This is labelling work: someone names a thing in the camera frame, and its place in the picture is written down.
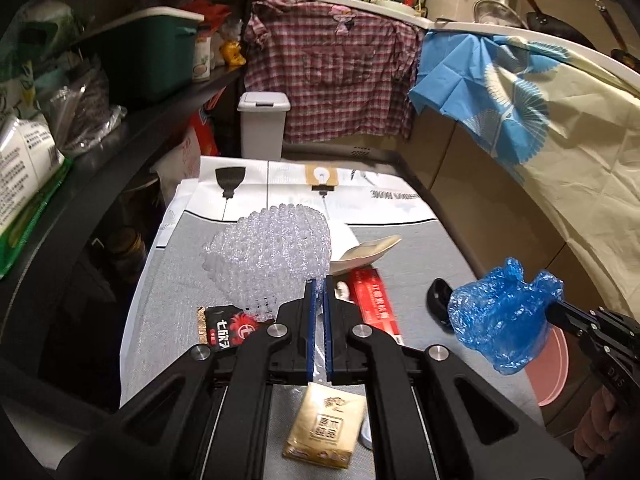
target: white trash can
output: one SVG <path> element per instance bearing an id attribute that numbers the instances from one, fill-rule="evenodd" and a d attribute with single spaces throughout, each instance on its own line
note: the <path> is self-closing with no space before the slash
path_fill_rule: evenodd
<path id="1" fill-rule="evenodd" d="M 245 92 L 238 103 L 242 158 L 280 160 L 291 104 L 281 92 Z"/>

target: black snack package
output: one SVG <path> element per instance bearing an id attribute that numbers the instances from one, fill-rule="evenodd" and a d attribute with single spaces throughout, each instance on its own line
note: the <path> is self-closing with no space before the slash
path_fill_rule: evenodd
<path id="1" fill-rule="evenodd" d="M 204 309 L 204 321 L 206 342 L 214 351 L 241 345 L 249 334 L 264 325 L 233 305 L 208 306 Z"/>

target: trash can lid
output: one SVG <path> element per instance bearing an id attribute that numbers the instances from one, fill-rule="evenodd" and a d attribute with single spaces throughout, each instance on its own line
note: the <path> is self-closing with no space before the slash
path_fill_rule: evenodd
<path id="1" fill-rule="evenodd" d="M 245 92 L 238 103 L 241 112 L 288 112 L 291 104 L 282 92 Z"/>

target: human hand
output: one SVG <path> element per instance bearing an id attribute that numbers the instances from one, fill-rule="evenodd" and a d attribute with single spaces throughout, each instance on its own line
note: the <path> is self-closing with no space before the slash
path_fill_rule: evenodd
<path id="1" fill-rule="evenodd" d="M 574 448 L 579 455 L 594 458 L 613 451 L 615 436 L 629 423 L 616 406 L 615 397 L 604 386 L 591 397 L 591 406 L 574 434 Z"/>

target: plaid shirt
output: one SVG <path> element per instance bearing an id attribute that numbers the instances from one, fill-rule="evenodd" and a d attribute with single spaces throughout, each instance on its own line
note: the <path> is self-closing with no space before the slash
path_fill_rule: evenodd
<path id="1" fill-rule="evenodd" d="M 253 10 L 244 84 L 289 97 L 286 142 L 409 136 L 420 28 L 308 0 L 254 0 Z"/>

